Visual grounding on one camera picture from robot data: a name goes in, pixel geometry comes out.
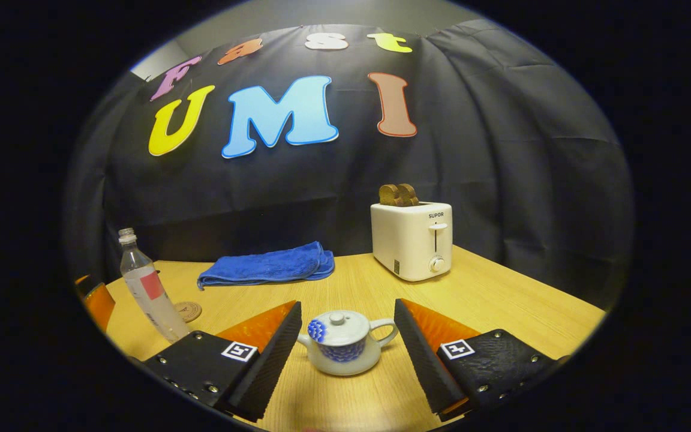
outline lid knob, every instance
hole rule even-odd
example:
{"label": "lid knob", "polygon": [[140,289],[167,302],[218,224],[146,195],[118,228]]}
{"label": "lid knob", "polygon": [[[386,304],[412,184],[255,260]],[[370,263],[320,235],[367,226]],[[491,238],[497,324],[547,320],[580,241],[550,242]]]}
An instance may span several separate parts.
{"label": "lid knob", "polygon": [[345,321],[346,317],[344,317],[340,312],[333,312],[329,315],[329,322],[332,323],[332,325],[342,325],[342,323]]}

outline wall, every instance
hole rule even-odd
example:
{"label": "wall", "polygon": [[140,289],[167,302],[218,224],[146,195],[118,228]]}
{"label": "wall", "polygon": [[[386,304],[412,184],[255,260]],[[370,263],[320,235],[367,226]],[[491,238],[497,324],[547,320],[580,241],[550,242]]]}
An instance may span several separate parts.
{"label": "wall", "polygon": [[[179,56],[171,60],[167,57],[172,49],[170,42],[136,68],[145,70],[145,74],[151,74],[153,79],[172,66],[222,44],[298,25],[372,25],[426,36],[437,29],[480,17],[480,14],[447,0],[250,0],[214,14],[177,36]],[[132,72],[143,79],[146,77],[135,69]]]}
{"label": "wall", "polygon": [[186,54],[178,41],[169,41],[148,55],[148,57],[143,58],[131,71],[136,76],[146,81],[151,81],[162,72],[189,60],[189,58],[191,57]]}

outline teapot spout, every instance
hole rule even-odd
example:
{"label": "teapot spout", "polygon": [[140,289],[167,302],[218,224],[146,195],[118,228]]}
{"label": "teapot spout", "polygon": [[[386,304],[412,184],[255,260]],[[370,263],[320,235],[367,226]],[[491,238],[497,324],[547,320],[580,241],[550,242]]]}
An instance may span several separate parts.
{"label": "teapot spout", "polygon": [[301,344],[305,345],[305,348],[311,349],[312,341],[311,337],[307,336],[307,334],[298,334],[298,342]]}

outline bottle label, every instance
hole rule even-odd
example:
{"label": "bottle label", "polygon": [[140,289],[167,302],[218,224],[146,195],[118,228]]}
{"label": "bottle label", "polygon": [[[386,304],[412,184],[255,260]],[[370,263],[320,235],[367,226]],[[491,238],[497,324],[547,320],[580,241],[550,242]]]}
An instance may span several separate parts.
{"label": "bottle label", "polygon": [[143,289],[146,290],[148,298],[151,300],[156,300],[164,293],[164,287],[161,286],[161,281],[156,271],[152,271],[150,274],[140,277],[140,284],[143,284]]}

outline teapot handle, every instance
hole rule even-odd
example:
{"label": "teapot handle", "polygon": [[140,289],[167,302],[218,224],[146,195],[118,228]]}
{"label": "teapot handle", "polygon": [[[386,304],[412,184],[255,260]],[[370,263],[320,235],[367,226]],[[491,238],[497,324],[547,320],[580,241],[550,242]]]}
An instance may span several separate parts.
{"label": "teapot handle", "polygon": [[383,337],[382,339],[377,341],[378,346],[381,348],[386,346],[386,344],[388,342],[392,341],[392,339],[394,337],[396,337],[396,334],[398,333],[398,328],[396,326],[396,323],[391,318],[382,318],[380,320],[374,320],[373,322],[369,322],[369,330],[370,331],[375,330],[379,326],[386,326],[386,325],[393,326],[394,329],[391,331],[391,334],[389,334],[388,336]]}

